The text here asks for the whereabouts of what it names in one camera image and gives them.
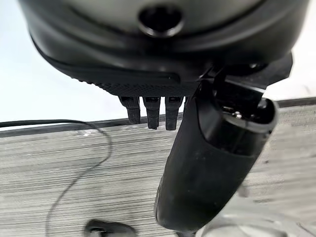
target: gray wood grain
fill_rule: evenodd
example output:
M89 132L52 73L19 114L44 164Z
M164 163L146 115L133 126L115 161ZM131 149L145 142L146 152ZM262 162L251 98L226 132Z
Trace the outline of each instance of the gray wood grain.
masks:
M105 128L112 157L86 174L53 212L51 237L82 236L90 219L132 225L141 237L172 236L155 223L153 205L176 131L145 124ZM281 109L280 123L245 186L259 204L316 224L316 106ZM0 139L0 236L43 237L60 193L108 152L94 130Z

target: black handle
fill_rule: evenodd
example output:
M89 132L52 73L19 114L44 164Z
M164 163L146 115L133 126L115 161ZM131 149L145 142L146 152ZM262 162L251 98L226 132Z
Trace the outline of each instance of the black handle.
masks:
M226 205L277 120L270 100L250 121L224 114L209 85L202 88L186 107L156 197L158 223L179 232L197 231Z

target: white background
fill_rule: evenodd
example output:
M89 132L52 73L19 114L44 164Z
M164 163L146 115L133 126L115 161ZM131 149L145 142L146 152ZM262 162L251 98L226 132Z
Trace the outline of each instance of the white background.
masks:
M288 99L316 96L316 0L311 0L303 33L294 48L289 79L266 96ZM117 97L63 75L37 53L15 0L0 0L0 121L22 119L126 118Z

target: round hole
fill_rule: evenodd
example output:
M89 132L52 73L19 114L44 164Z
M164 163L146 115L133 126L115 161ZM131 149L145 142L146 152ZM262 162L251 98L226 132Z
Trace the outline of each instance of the round hole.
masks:
M140 30L152 37L171 37L179 33L182 27L182 13L174 6L147 7L139 14Z

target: black cable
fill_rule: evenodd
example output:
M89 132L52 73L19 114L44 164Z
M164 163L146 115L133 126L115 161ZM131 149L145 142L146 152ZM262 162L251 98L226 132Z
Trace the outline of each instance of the black cable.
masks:
M56 208L56 206L58 205L58 203L60 202L60 200L64 197L64 195L69 191L69 189L76 184L76 182L82 178L86 173L90 172L91 170L97 168L98 166L100 166L102 163L104 163L105 161L107 161L111 155L112 155L112 151L113 151L113 146L112 146L112 140L110 135L99 129L97 126L95 126L92 123L89 122L83 122L83 121L78 121L78 120L69 120L69 119L51 119L51 120L21 120L21 121L10 121L10 122L0 122L0 128L1 127L14 127L14 126L26 126L26 125L39 125L39 124L53 124L53 123L81 123L81 124L86 124L88 126L90 126L91 128L97 130L98 132L100 132L101 134L103 134L104 136L107 137L108 141L109 141L109 152L108 155L101 160L100 162L98 162L97 164L95 164L94 166L86 169L84 172L82 172L77 178L75 178L68 186L67 188L59 195L59 197L56 199L56 201L53 203L53 205L50 207L47 216L46 216L46 222L45 222L45 235L46 237L49 237L49 222L50 222L50 218L51 218L51 214L54 211L54 209Z

